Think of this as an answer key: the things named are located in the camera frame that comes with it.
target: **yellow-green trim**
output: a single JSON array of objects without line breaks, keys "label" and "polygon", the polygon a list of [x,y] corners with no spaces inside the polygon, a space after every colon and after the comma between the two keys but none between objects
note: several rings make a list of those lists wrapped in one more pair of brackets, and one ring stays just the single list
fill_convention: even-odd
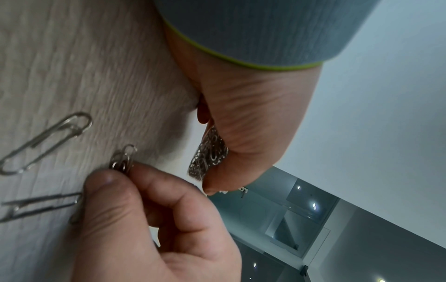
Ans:
[{"label": "yellow-green trim", "polygon": [[300,65],[300,66],[262,66],[262,65],[256,65],[256,64],[252,64],[252,63],[247,63],[247,62],[243,62],[243,61],[239,61],[237,59],[222,55],[220,53],[217,53],[209,48],[206,48],[198,43],[196,43],[195,41],[191,40],[190,38],[186,37],[184,34],[182,34],[181,32],[179,32],[170,22],[168,22],[166,19],[164,19],[164,22],[166,23],[166,25],[172,29],[179,37],[181,37],[184,41],[188,42],[189,44],[191,44],[192,46],[208,53],[211,54],[212,56],[218,57],[220,59],[224,59],[226,61],[229,61],[231,63],[240,65],[240,66],[245,66],[248,68],[253,68],[253,69],[257,69],[257,70],[263,70],[263,71],[297,71],[297,70],[304,70],[304,69],[309,69],[312,67],[316,67],[316,66],[320,66],[323,64],[323,62],[316,62],[316,63],[312,63],[312,64],[306,64],[306,65]]}]

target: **metal paper clip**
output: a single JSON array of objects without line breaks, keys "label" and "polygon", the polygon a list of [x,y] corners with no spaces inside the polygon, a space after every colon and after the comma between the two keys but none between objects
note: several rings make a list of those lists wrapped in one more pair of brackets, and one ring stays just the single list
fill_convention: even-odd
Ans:
[{"label": "metal paper clip", "polygon": [[[75,121],[76,119],[79,119],[81,117],[84,117],[84,118],[87,119],[86,125],[80,127],[80,126],[72,123],[73,121]],[[48,128],[47,130],[45,130],[44,132],[42,132],[41,134],[36,136],[35,138],[31,139],[30,141],[28,141],[25,144],[23,144],[22,146],[20,146],[18,149],[13,150],[6,157],[2,158],[0,160],[0,175],[9,176],[9,175],[20,174],[20,173],[23,173],[23,172],[27,171],[33,165],[38,163],[40,160],[42,160],[43,158],[45,158],[49,154],[53,153],[54,151],[56,151],[64,143],[66,143],[70,139],[78,137],[79,135],[81,135],[82,133],[87,131],[91,127],[92,124],[93,124],[93,118],[91,117],[91,115],[89,115],[88,113],[85,113],[85,112],[81,112],[81,111],[77,112],[77,113],[74,113],[74,114],[64,118],[63,120],[59,121],[58,123],[56,123],[52,127]],[[33,148],[34,149],[35,147],[37,147],[43,141],[48,139],[54,133],[57,133],[59,131],[64,131],[64,130],[69,130],[70,133],[65,138],[63,138],[62,140],[57,142],[53,147],[51,147],[50,149],[46,150],[40,156],[35,158],[33,161],[31,161],[30,163],[24,165],[23,167],[21,167],[21,168],[19,168],[17,170],[14,170],[14,171],[7,171],[7,170],[5,170],[6,163],[11,161],[12,158],[14,158],[18,154],[20,154],[23,150],[25,150],[27,148]]]},{"label": "metal paper clip", "polygon": [[196,180],[203,181],[208,170],[221,163],[228,155],[229,149],[223,139],[218,135],[215,126],[212,126],[198,146],[187,174]]},{"label": "metal paper clip", "polygon": [[[43,208],[39,208],[36,210],[31,211],[24,211],[20,213],[20,210],[26,206],[29,206],[31,204],[51,201],[51,200],[57,200],[62,198],[68,198],[68,197],[76,197],[76,199],[73,202],[61,204],[61,205],[50,205]],[[82,199],[82,193],[72,193],[72,194],[64,194],[64,195],[51,195],[51,196],[43,196],[43,197],[36,197],[36,198],[30,198],[26,200],[16,200],[16,201],[10,201],[0,204],[0,207],[8,207],[9,211],[6,213],[6,215],[3,218],[0,218],[0,223],[5,223],[8,221],[16,220],[19,218],[24,218],[27,216],[34,216],[40,213],[44,213],[47,211],[52,210],[58,210],[67,208],[70,206],[74,206],[75,204],[79,203],[79,201]]]},{"label": "metal paper clip", "polygon": [[116,150],[110,158],[109,168],[127,174],[133,164],[131,156],[137,151],[138,149],[132,144],[127,144],[121,150]]}]

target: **blue-gray sleeve cuff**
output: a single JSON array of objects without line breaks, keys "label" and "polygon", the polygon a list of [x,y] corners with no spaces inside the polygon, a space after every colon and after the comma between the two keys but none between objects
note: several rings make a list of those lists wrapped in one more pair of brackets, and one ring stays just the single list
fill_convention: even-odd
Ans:
[{"label": "blue-gray sleeve cuff", "polygon": [[339,54],[379,0],[154,0],[195,46],[242,65],[292,69]]}]

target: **wood grain surface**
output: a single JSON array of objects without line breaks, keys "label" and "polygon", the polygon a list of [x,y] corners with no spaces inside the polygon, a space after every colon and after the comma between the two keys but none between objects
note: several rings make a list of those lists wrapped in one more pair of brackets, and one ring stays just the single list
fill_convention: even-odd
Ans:
[{"label": "wood grain surface", "polygon": [[[141,161],[168,162],[196,103],[150,0],[0,0],[0,157],[70,113],[93,117],[89,131],[30,171],[0,176],[0,201],[81,191],[85,177],[127,143]],[[73,212],[0,224],[0,281],[69,279]]]}]

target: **human hand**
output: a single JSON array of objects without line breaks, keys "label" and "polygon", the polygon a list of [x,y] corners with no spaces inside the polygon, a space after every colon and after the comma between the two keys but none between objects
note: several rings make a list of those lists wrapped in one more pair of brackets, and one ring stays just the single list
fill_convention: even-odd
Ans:
[{"label": "human hand", "polygon": [[164,27],[173,57],[203,94],[198,120],[215,122],[228,156],[203,180],[208,195],[236,190],[254,180],[285,153],[310,102],[321,67],[272,72],[212,57]]},{"label": "human hand", "polygon": [[[135,164],[85,182],[73,282],[239,282],[241,257],[212,204],[192,184]],[[157,250],[149,227],[159,227]]]}]

